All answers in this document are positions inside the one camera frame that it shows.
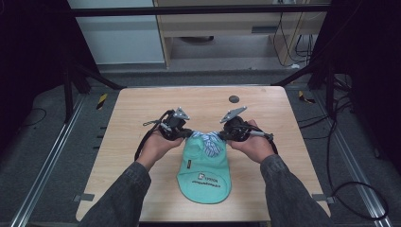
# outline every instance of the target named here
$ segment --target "forearm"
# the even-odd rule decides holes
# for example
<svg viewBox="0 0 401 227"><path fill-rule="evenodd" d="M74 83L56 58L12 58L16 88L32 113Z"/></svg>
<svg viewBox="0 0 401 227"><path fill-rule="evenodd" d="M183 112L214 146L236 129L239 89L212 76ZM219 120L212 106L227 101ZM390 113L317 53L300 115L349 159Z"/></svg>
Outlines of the forearm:
<svg viewBox="0 0 401 227"><path fill-rule="evenodd" d="M334 225L279 155L267 157L260 170L266 183L266 201L272 226Z"/></svg>
<svg viewBox="0 0 401 227"><path fill-rule="evenodd" d="M136 226L149 187L148 171L141 164L133 163L88 211L79 226Z"/></svg>

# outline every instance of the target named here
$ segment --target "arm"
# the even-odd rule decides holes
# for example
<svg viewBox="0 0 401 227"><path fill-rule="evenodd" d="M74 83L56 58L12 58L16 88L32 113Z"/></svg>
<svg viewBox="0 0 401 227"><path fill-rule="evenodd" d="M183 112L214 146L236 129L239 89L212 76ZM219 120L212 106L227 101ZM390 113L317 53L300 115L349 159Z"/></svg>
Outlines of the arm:
<svg viewBox="0 0 401 227"><path fill-rule="evenodd" d="M257 126L253 120L248 123ZM272 226L334 225L281 157L274 154L268 140L251 135L245 142L227 141L227 144L260 164Z"/></svg>
<svg viewBox="0 0 401 227"><path fill-rule="evenodd" d="M168 141L154 132L142 153L83 217L79 226L137 226L150 187L148 172L170 149L183 141Z"/></svg>

